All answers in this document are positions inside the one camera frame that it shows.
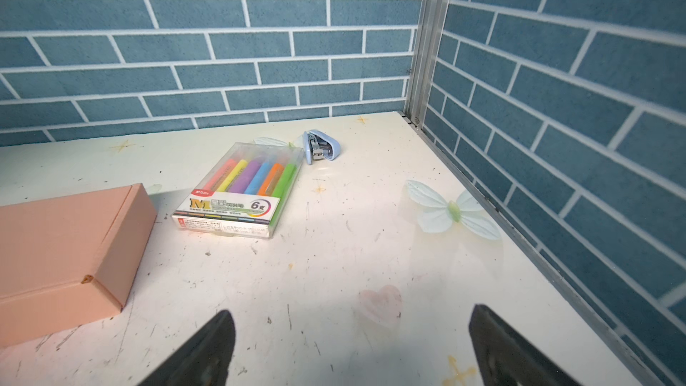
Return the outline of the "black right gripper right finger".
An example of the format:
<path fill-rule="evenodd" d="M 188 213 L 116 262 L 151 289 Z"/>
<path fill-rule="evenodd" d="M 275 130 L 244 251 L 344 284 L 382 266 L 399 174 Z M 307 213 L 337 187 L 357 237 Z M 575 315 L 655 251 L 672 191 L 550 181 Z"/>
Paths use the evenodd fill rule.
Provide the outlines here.
<path fill-rule="evenodd" d="M 469 333 L 486 385 L 579 385 L 486 305 L 473 308 Z"/>

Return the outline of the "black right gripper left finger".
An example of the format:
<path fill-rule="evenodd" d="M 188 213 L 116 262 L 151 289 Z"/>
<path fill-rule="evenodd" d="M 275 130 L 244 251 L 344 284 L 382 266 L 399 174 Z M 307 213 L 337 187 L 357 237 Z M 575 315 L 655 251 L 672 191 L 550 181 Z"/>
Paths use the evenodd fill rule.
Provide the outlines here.
<path fill-rule="evenodd" d="M 232 314 L 219 311 L 140 385 L 225 385 L 235 343 Z"/>

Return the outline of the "pink paper box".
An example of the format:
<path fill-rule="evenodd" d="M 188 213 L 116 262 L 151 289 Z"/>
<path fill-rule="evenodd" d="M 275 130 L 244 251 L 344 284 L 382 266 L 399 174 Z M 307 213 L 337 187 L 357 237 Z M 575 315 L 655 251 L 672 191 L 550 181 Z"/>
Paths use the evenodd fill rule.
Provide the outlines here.
<path fill-rule="evenodd" d="M 123 311 L 157 212 L 140 184 L 1 209 L 1 345 Z"/>

